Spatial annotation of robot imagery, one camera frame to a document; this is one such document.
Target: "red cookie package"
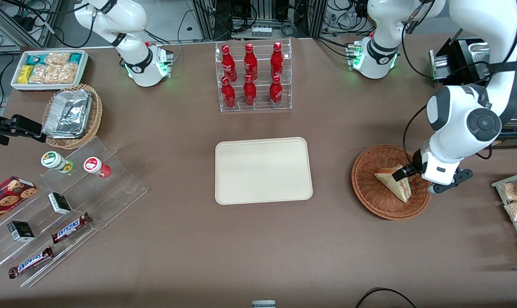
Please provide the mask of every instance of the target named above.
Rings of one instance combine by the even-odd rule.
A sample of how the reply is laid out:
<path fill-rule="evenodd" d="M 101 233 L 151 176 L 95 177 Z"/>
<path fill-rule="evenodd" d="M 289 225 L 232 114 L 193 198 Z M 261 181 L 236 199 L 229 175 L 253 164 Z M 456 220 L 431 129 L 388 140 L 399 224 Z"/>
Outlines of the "red cookie package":
<path fill-rule="evenodd" d="M 37 191 L 33 183 L 17 177 L 10 177 L 2 182 L 0 184 L 0 217 Z"/>

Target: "cookie box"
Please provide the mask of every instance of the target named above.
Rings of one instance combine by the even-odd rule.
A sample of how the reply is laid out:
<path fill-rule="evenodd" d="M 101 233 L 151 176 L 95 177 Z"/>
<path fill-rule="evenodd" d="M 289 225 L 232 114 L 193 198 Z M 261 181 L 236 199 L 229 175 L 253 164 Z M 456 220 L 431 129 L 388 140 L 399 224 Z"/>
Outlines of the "cookie box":
<path fill-rule="evenodd" d="M 23 67 L 27 64 L 29 56 L 37 56 L 47 54 L 49 52 L 58 52 L 58 53 L 71 53 L 71 54 L 80 54 L 81 58 L 79 59 L 78 70 L 76 71 L 76 76 L 74 78 L 74 82 L 72 83 L 55 83 L 55 84 L 32 84 L 32 83 L 19 83 L 18 77 L 21 73 Z M 21 54 L 21 58 L 17 64 L 17 69 L 15 70 L 11 82 L 11 86 L 14 89 L 17 89 L 21 92 L 37 92 L 37 91 L 55 91 L 59 89 L 65 89 L 70 86 L 78 86 L 82 77 L 84 75 L 84 71 L 86 70 L 86 64 L 88 61 L 89 55 L 83 50 L 78 49 L 55 49 L 55 50 L 32 50 L 25 51 Z"/>
<path fill-rule="evenodd" d="M 17 177 L 10 177 L 2 182 L 0 184 L 0 217 L 36 192 L 38 190 L 33 183 Z"/>

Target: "wicker basket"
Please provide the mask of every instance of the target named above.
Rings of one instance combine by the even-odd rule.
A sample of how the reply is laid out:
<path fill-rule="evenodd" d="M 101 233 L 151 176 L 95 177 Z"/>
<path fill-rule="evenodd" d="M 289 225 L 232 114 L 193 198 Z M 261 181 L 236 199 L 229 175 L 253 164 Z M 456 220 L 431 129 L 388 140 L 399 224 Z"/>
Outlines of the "wicker basket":
<path fill-rule="evenodd" d="M 93 95 L 91 110 L 89 111 L 89 120 L 86 134 L 80 139 L 53 139 L 47 137 L 45 142 L 51 146 L 55 146 L 57 148 L 64 148 L 66 150 L 73 150 L 75 148 L 79 148 L 83 146 L 89 140 L 97 134 L 98 127 L 101 124 L 101 116 L 102 116 L 102 102 L 101 98 L 98 97 L 97 92 L 93 90 L 92 87 L 87 86 L 86 84 L 79 84 L 78 86 L 71 86 L 70 88 L 66 88 L 61 90 L 61 92 L 68 91 L 76 91 L 76 90 L 86 90 L 89 91 Z M 42 125 L 45 124 L 45 120 L 49 115 L 49 109 L 51 108 L 51 103 L 53 102 L 53 98 L 49 100 L 48 106 L 45 108 L 45 113 L 42 117 Z"/>
<path fill-rule="evenodd" d="M 390 220 L 417 216 L 428 205 L 431 197 L 428 193 L 430 182 L 419 174 L 408 178 L 411 197 L 407 203 L 398 199 L 374 175 L 381 168 L 393 168 L 397 165 L 407 165 L 403 149 L 393 145 L 377 145 L 364 150 L 356 158 L 352 168 L 352 186 L 358 199 L 371 212 Z"/>

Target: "table surface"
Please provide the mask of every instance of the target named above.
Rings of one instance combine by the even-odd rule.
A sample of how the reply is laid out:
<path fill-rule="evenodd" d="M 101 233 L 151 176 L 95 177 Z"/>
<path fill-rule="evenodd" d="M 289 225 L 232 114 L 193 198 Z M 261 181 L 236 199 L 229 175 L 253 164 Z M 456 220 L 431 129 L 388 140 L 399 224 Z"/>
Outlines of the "table surface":
<path fill-rule="evenodd" d="M 427 71 L 427 51 L 448 35 L 406 39 Z M 114 49 L 88 49 L 84 82 L 104 104 L 98 135 L 149 189 L 31 288 L 0 272 L 0 307 L 353 307 L 389 287 L 419 307 L 517 307 L 517 234 L 490 183 L 517 174 L 517 150 L 467 158 L 475 176 L 435 195 L 414 219 L 391 222 L 358 201 L 353 160 L 376 144 L 401 144 L 409 118 L 435 92 L 403 58 L 381 80 L 349 72 L 312 39 L 292 39 L 290 113 L 221 114 L 214 43 L 184 45 L 172 78 L 140 88 Z M 6 115 L 39 121 L 51 93 L 12 92 Z M 431 135 L 425 115 L 408 134 Z M 215 202 L 215 146 L 231 140 L 306 139 L 314 194 L 307 201 Z M 26 138 L 0 146 L 0 182 L 34 179 L 47 150 Z M 362 307 L 406 303 L 390 294 Z"/>

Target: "clear acrylic shelf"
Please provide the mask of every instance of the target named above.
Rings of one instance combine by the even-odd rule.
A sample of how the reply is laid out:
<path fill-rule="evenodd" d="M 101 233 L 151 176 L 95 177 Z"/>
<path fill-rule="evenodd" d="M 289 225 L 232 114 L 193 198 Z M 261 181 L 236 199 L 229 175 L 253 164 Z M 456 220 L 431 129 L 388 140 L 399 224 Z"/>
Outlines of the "clear acrylic shelf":
<path fill-rule="evenodd" d="M 2 217 L 0 271 L 6 273 L 6 281 L 21 287 L 30 287 L 146 193 L 147 189 L 125 169 L 114 155 L 115 152 L 99 137 L 94 137 L 88 144 L 67 156 L 67 159 L 74 163 L 70 173 L 63 174 L 57 170 L 48 170 L 34 182 L 39 189 L 34 199 L 27 201 L 26 205 L 20 205 L 21 209 L 17 212 L 12 211 L 14 212 L 12 215 L 6 214 Z M 91 156 L 96 156 L 109 165 L 112 173 L 106 178 L 100 178 L 86 172 L 83 169 L 83 162 Z M 53 211 L 48 199 L 52 191 L 66 197 L 73 210 L 69 215 L 61 215 Z M 84 224 L 61 242 L 53 244 L 51 235 L 74 222 L 85 212 L 88 212 L 92 221 Z M 12 220 L 28 222 L 36 238 L 27 243 L 14 241 L 7 228 L 8 222 Z M 53 249 L 55 257 L 52 260 L 28 269 L 16 279 L 8 278 L 11 267 L 17 267 L 41 253 L 47 246 Z"/>
<path fill-rule="evenodd" d="M 274 42 L 279 41 L 282 44 L 283 54 L 283 72 L 280 83 L 282 85 L 282 102 L 279 107 L 273 108 L 270 106 L 270 85 L 272 84 L 272 76 L 270 75 L 270 57 L 274 49 Z M 290 110 L 292 108 L 292 70 L 291 70 L 291 41 L 290 39 L 278 40 L 258 40 L 252 41 L 253 51 L 257 56 L 258 61 L 258 78 L 255 80 L 257 88 L 257 102 L 254 107 L 249 107 L 245 103 L 245 95 L 243 93 L 243 85 L 245 84 L 245 67 L 243 59 L 245 58 L 245 47 L 237 41 L 226 41 L 224 43 L 216 43 L 215 48 L 215 68 L 217 74 L 217 88 L 219 89 L 219 106 L 222 112 L 237 112 L 237 111 L 276 111 L 276 110 Z M 230 53 L 235 61 L 235 71 L 238 74 L 238 79 L 232 82 L 231 85 L 235 91 L 235 108 L 227 109 L 223 101 L 223 92 L 221 88 L 221 78 L 224 76 L 223 72 L 223 53 L 220 48 L 223 45 L 230 47 Z"/>

